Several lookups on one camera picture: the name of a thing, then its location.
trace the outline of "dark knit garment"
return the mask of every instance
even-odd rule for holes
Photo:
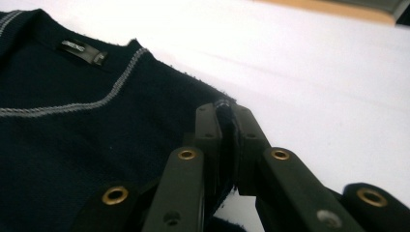
[[[97,55],[73,54],[84,49]],[[93,40],[41,10],[0,13],[0,231],[68,231],[104,184],[143,187],[194,131],[195,109],[219,100],[232,101],[137,41]]]

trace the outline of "small tag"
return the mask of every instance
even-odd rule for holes
[[[88,64],[98,66],[103,65],[103,61],[108,55],[106,51],[98,51],[91,45],[74,39],[63,40],[58,47],[85,60]]]

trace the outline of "white contrast stitching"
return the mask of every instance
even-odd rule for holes
[[[138,62],[139,58],[148,52],[146,48],[140,48],[131,58],[127,68],[117,79],[117,81],[112,86],[111,91],[103,99],[95,102],[89,103],[70,103],[65,105],[50,106],[50,107],[37,107],[37,108],[0,108],[0,117],[24,117],[24,118],[33,118],[41,117],[50,114],[57,113],[69,113],[79,110],[90,110],[102,107],[109,103],[115,96],[118,95],[124,83],[127,81],[130,73],[132,72],[133,67]]]
[[[1,20],[0,20],[0,37],[3,35],[3,31],[6,28],[6,26],[13,20],[15,19],[18,15],[20,15],[21,13],[23,13],[22,11],[16,11],[16,12],[11,12],[9,14],[7,14],[6,16],[4,16]]]

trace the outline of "white table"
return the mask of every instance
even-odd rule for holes
[[[366,182],[410,206],[410,30],[250,0],[18,0],[75,32],[132,38],[250,108],[328,188]],[[254,197],[217,212],[263,231]]]

